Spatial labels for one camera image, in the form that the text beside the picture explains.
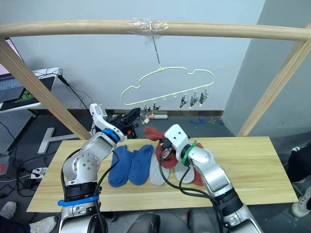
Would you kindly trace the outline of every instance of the red sock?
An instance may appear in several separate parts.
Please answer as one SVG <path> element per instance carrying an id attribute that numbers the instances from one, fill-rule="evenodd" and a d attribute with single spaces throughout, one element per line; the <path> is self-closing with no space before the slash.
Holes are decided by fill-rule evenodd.
<path id="1" fill-rule="evenodd" d="M 164 133 L 161 133 L 157 128 L 146 126 L 144 129 L 144 135 L 152 141 L 157 141 L 164 138 Z M 156 158 L 158 162 L 160 161 L 160 154 L 161 154 L 161 146 L 160 143 L 156 147 L 155 150 Z M 178 160 L 176 159 L 175 150 L 172 150 L 170 155 L 166 158 L 166 160 L 162 160 L 162 167 L 171 168 L 176 166 Z"/>
<path id="2" fill-rule="evenodd" d="M 158 160 L 158 162 L 160 162 L 160 155 L 161 155 L 160 143 L 156 147 L 155 154 L 156 154 L 156 159 Z M 165 168 L 171 168 L 171 167 L 176 166 L 177 163 L 178 163 L 178 160 L 176 159 L 175 150 L 172 150 L 170 155 L 165 160 L 162 160 L 161 165 L 162 167 L 165 167 Z"/>
<path id="3" fill-rule="evenodd" d="M 144 129 L 144 135 L 151 141 L 157 141 L 164 138 L 164 133 L 159 132 L 157 128 L 146 126 Z"/>
<path id="4" fill-rule="evenodd" d="M 201 143 L 196 144 L 197 147 L 203 148 Z M 201 178 L 201 174 L 194 168 L 194 180 L 192 183 L 198 185 L 198 186 L 204 186 L 203 180 Z"/>

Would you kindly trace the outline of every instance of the white wall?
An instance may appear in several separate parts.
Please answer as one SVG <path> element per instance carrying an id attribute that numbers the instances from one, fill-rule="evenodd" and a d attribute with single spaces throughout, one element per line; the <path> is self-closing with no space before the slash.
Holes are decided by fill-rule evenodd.
<path id="1" fill-rule="evenodd" d="M 311 1 L 267 0 L 258 24 L 305 28 L 311 23 Z M 294 41 L 251 41 L 238 78 L 225 108 L 223 119 L 234 134 L 252 112 L 271 83 Z M 270 136 L 277 151 L 310 142 L 311 135 L 311 54 L 298 68 L 250 136 Z"/>
<path id="2" fill-rule="evenodd" d="M 0 23 L 66 19 L 132 19 L 256 24 L 264 0 L 240 1 L 103 1 L 103 0 L 0 0 Z M 138 35 L 52 35 L 16 37 L 16 45 L 32 69 L 61 67 L 64 77 L 76 89 L 103 103 L 104 108 L 129 108 L 120 94 L 129 85 L 158 68 L 152 44 Z M 157 40 L 163 66 L 184 66 L 190 70 L 211 70 L 217 80 L 202 110 L 225 108 L 242 64 L 249 39 L 163 36 Z M 147 91 L 152 98 L 206 83 L 203 76 L 161 73 L 146 82 L 141 92 L 131 92 L 126 101 L 141 100 Z M 60 82 L 55 96 L 67 107 L 78 108 L 79 101 Z M 159 101 L 163 109 L 178 109 L 181 96 Z"/>

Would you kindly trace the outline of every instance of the sneaker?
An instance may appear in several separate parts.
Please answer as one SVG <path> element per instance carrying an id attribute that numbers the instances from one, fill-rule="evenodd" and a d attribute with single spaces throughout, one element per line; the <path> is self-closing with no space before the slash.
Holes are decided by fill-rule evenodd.
<path id="1" fill-rule="evenodd" d="M 56 216 L 46 217 L 38 222 L 30 223 L 30 233 L 49 233 L 57 225 Z"/>
<path id="2" fill-rule="evenodd" d="M 310 213 L 311 210 L 307 209 L 307 203 L 311 198 L 311 187 L 307 188 L 305 194 L 299 198 L 299 202 L 292 205 L 292 213 L 296 217 L 304 217 Z"/>
<path id="3" fill-rule="evenodd" d="M 303 178 L 303 179 L 300 180 L 300 181 L 296 181 L 296 182 L 292 182 L 292 183 L 295 183 L 295 184 L 302 184 L 302 183 L 304 183 L 306 180 L 307 180 L 307 178 Z"/>
<path id="4" fill-rule="evenodd" d="M 292 151 L 299 151 L 300 150 L 300 147 L 294 147 L 293 149 L 292 149 Z"/>
<path id="5" fill-rule="evenodd" d="M 17 203 L 8 201 L 0 210 L 0 215 L 6 219 L 11 219 L 17 210 Z"/>

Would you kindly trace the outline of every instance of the small blue item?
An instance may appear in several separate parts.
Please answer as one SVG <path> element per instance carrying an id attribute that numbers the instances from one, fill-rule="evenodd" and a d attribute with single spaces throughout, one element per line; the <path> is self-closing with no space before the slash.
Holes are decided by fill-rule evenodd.
<path id="1" fill-rule="evenodd" d="M 90 198 L 84 198 L 84 199 L 81 199 L 81 200 L 74 200 L 74 201 L 64 201 L 64 200 L 59 200 L 57 202 L 58 206 L 74 206 L 74 205 L 80 205 L 80 204 L 83 204 L 83 203 L 88 203 L 88 202 L 92 202 L 92 201 L 95 201 L 95 200 L 98 200 L 99 199 L 99 195 L 96 195 L 96 196 L 93 196 L 93 197 L 90 197 Z"/>
<path id="2" fill-rule="evenodd" d="M 119 156 L 118 164 L 109 172 L 108 182 L 111 187 L 117 188 L 125 185 L 128 180 L 128 173 L 131 167 L 132 152 L 126 146 L 115 148 L 115 153 Z M 111 165 L 117 162 L 117 157 L 113 154 Z"/>
<path id="3" fill-rule="evenodd" d="M 132 164 L 128 175 L 129 180 L 135 185 L 142 185 L 149 177 L 151 156 L 154 151 L 152 145 L 145 145 L 140 150 L 135 150 L 132 155 Z"/>
<path id="4" fill-rule="evenodd" d="M 107 129 L 102 130 L 102 132 L 105 133 L 106 135 L 110 135 L 114 139 L 115 143 L 118 143 L 120 141 L 119 136 L 116 135 L 116 133 L 113 132 L 112 129 L 107 128 Z"/>

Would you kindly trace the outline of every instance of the wooden table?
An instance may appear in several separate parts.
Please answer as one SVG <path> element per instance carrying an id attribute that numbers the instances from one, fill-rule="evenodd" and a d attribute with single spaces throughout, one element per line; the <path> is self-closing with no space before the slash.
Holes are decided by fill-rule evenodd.
<path id="1" fill-rule="evenodd" d="M 247 205 L 296 202 L 297 197 L 284 168 L 268 137 L 224 137 L 192 138 L 210 149 L 216 161 L 224 168 L 240 198 Z M 63 141 L 54 156 L 47 173 L 38 187 L 28 212 L 60 212 L 57 201 L 63 199 L 60 170 L 67 156 L 80 148 L 85 141 Z M 129 139 L 118 146 L 127 145 L 128 150 L 138 150 L 146 144 L 157 145 L 148 139 Z M 100 177 L 111 165 L 109 155 L 101 165 Z M 173 169 L 169 180 L 177 183 Z M 186 187 L 198 187 L 187 184 Z M 102 183 L 101 211 L 128 211 L 166 209 L 182 207 L 211 206 L 209 200 L 189 197 L 166 183 L 162 186 L 151 184 L 150 180 L 135 186 L 130 181 L 126 185 L 113 188 L 104 179 Z"/>

